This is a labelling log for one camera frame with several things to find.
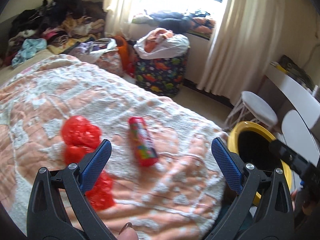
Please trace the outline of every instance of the metal screw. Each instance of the metal screw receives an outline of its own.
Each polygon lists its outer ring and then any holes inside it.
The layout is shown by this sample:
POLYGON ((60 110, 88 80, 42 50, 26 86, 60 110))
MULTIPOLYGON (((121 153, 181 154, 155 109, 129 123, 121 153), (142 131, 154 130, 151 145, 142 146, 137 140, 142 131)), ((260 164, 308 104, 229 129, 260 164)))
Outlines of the metal screw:
POLYGON ((42 168, 39 169, 39 173, 45 173, 46 170, 47 169, 45 167, 42 167, 42 168))
POLYGON ((276 172, 279 173, 279 174, 282 174, 283 170, 281 170, 280 168, 276 168, 276 172))
POLYGON ((70 170, 74 170, 76 167, 77 167, 77 164, 76 164, 76 163, 70 163, 69 166, 68 166, 68 168, 69 168, 70 170))
POLYGON ((254 165, 252 163, 247 163, 245 166, 247 167, 248 170, 254 169, 254 165))

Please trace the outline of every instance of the white curtain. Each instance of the white curtain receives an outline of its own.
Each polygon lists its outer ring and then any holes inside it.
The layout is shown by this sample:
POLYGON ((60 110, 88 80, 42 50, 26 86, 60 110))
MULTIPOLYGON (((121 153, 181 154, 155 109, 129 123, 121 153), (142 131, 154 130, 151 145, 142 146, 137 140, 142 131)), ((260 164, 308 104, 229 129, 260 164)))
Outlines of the white curtain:
POLYGON ((132 6, 135 0, 104 0, 103 7, 108 11, 106 18, 106 35, 129 36, 132 20, 132 6))
POLYGON ((243 90, 255 91, 278 43, 284 0, 228 0, 197 88, 234 105, 243 90))

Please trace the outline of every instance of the dinosaur print laundry hamper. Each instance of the dinosaur print laundry hamper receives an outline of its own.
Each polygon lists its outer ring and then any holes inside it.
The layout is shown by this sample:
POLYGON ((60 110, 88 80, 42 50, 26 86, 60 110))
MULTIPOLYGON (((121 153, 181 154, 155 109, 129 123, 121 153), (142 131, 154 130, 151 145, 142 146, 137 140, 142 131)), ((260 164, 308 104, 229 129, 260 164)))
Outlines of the dinosaur print laundry hamper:
POLYGON ((183 86, 189 50, 179 57, 137 59, 136 85, 158 96, 174 97, 183 86))

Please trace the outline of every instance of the fleece blanket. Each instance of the fleece blanket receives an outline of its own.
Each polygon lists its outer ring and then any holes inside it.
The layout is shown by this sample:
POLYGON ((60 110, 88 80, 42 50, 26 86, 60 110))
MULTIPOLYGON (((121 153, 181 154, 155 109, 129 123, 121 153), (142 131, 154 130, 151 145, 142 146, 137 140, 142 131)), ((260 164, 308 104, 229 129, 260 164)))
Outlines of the fleece blanket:
MULTIPOLYGON (((210 150, 226 133, 213 122, 69 55, 43 60, 0 90, 0 200, 26 233, 28 200, 40 167, 65 167, 63 122, 82 115, 112 143, 105 171, 116 205, 98 212, 117 236, 131 222, 141 240, 201 239, 220 208, 225 180, 210 150), (127 120, 142 116, 159 162, 141 168, 127 120)), ((66 195, 68 215, 80 228, 66 195)))

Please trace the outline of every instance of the blue plastic part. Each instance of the blue plastic part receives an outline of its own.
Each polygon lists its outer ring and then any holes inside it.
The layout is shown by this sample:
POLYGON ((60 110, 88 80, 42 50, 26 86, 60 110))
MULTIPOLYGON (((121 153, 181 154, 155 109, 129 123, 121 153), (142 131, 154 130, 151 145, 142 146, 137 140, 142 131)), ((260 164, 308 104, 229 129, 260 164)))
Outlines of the blue plastic part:
POLYGON ((112 152, 111 143, 105 140, 101 146, 96 150, 95 155, 90 160, 88 165, 81 172, 80 176, 80 190, 84 194, 91 190, 96 183, 104 166, 108 162, 112 152))
POLYGON ((211 152, 231 190, 240 194, 242 191, 242 174, 229 155, 225 146, 215 138, 211 144, 211 152))

